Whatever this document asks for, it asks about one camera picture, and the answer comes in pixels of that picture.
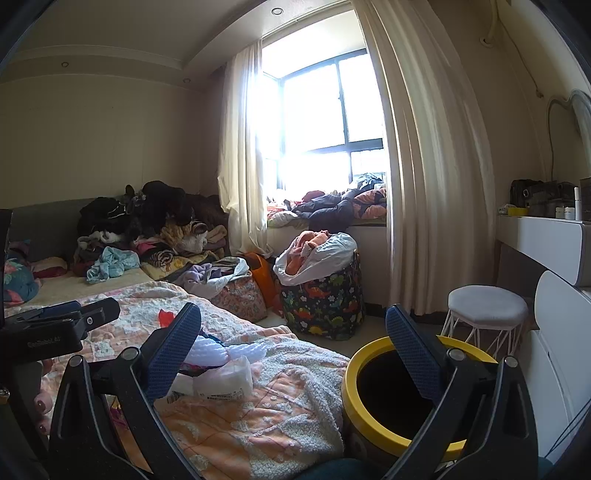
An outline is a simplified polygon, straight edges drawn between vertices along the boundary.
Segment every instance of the vanity table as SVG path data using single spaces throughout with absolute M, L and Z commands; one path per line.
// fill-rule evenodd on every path
M 539 330 L 523 336 L 518 354 L 544 456 L 591 398 L 591 223 L 499 215 L 496 237 L 548 269 L 535 291 Z

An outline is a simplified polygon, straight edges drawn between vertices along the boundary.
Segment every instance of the orange bag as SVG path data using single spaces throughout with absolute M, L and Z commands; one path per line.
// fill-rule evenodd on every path
M 244 254 L 244 257 L 250 260 L 248 262 L 252 276 L 255 279 L 256 284 L 261 289 L 262 297 L 265 299 L 265 305 L 267 308 L 273 305 L 273 298 L 276 295 L 275 292 L 275 285 L 273 283 L 273 278 L 271 277 L 271 269 L 269 268 L 269 263 L 254 252 L 250 252 Z

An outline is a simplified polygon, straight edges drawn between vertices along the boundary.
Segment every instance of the window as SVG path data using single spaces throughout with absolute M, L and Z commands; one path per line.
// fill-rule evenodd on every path
M 277 79 L 265 74 L 260 145 L 267 195 L 343 191 L 364 173 L 384 176 L 384 116 L 363 50 Z

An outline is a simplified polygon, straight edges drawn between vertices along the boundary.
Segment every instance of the curtain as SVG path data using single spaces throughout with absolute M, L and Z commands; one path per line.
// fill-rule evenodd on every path
M 489 283 L 491 151 L 458 54 L 427 0 L 352 0 L 374 64 L 390 156 L 390 302 L 416 314 Z
M 220 204 L 229 212 L 228 239 L 233 255 L 269 256 L 263 165 L 256 136 L 261 41 L 226 65 L 217 183 Z

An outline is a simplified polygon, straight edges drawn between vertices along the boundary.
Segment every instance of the light blue garment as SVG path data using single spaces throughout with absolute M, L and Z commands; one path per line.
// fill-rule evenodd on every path
M 98 283 L 120 277 L 125 270 L 139 267 L 138 254 L 131 250 L 105 247 L 99 259 L 86 272 L 88 283 Z

